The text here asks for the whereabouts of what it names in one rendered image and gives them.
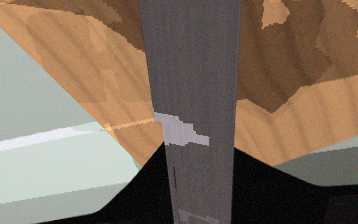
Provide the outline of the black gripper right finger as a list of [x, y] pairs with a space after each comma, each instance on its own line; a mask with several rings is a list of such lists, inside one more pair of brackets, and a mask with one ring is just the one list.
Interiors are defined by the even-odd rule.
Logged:
[[234, 147], [231, 224], [358, 224], [358, 185], [320, 186]]

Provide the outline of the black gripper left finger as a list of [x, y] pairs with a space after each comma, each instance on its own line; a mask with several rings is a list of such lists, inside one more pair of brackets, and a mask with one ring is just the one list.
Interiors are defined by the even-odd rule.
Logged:
[[165, 143], [97, 212], [38, 224], [174, 224]]

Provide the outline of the wooden board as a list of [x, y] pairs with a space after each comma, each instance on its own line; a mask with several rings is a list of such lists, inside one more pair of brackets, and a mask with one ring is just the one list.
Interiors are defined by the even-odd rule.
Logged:
[[[0, 0], [0, 27], [142, 167], [164, 142], [138, 0]], [[358, 0], [242, 0], [234, 147], [271, 166], [358, 136]]]

